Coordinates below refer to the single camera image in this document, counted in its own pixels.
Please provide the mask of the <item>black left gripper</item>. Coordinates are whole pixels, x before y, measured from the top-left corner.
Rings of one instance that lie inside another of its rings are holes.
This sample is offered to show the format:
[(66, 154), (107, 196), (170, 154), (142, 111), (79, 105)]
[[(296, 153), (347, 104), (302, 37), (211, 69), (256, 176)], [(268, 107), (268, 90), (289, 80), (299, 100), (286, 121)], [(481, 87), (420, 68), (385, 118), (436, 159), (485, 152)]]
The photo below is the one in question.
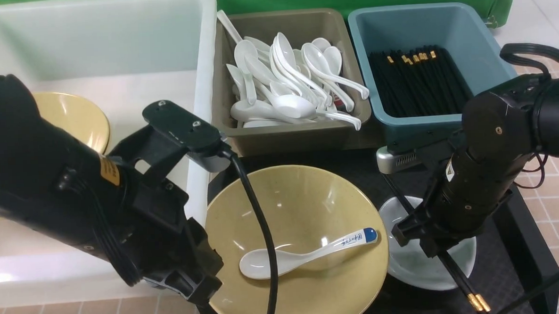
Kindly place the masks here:
[(123, 177), (124, 200), (116, 213), (124, 231), (120, 248), (137, 277), (201, 306), (222, 287), (217, 274), (223, 262), (204, 227), (186, 217), (188, 194), (168, 180), (186, 155), (186, 148), (157, 152), (155, 157), (135, 150), (109, 153)]

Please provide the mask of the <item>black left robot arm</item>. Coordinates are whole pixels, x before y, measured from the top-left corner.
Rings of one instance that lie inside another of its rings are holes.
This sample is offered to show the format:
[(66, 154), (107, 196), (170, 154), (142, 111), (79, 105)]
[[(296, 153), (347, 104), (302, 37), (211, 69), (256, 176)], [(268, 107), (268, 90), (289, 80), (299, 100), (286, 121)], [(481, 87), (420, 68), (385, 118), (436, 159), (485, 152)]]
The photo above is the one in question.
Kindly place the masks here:
[(183, 157), (221, 145), (210, 124), (169, 100), (144, 108), (146, 125), (100, 155), (40, 115), (14, 75), (0, 75), (0, 216), (206, 305), (223, 261), (185, 215), (188, 193), (168, 179)]

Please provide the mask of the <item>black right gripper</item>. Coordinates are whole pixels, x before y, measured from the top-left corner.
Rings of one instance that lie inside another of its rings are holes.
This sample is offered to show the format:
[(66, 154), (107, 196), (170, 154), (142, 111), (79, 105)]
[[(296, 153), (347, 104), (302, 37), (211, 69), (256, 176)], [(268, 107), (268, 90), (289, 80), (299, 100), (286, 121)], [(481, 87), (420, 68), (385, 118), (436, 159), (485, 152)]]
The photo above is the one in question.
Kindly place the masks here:
[(500, 197), (489, 197), (476, 196), (472, 190), (455, 194), (442, 188), (426, 195), (409, 215), (395, 223), (391, 234), (402, 247), (419, 240), (426, 256), (438, 256), (462, 240), (481, 235), (487, 219), (512, 195), (510, 189)]

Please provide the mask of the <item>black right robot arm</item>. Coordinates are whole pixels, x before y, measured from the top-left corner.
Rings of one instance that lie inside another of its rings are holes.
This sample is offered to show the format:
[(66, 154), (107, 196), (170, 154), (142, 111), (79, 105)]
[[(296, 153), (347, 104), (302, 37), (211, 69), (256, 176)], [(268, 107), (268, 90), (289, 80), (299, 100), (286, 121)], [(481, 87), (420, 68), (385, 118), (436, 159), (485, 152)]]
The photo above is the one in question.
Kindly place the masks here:
[(461, 115), (459, 130), (412, 143), (433, 176), (391, 230), (402, 247), (418, 239), (428, 257), (481, 234), (535, 154), (559, 157), (559, 78), (518, 76), (473, 97)]

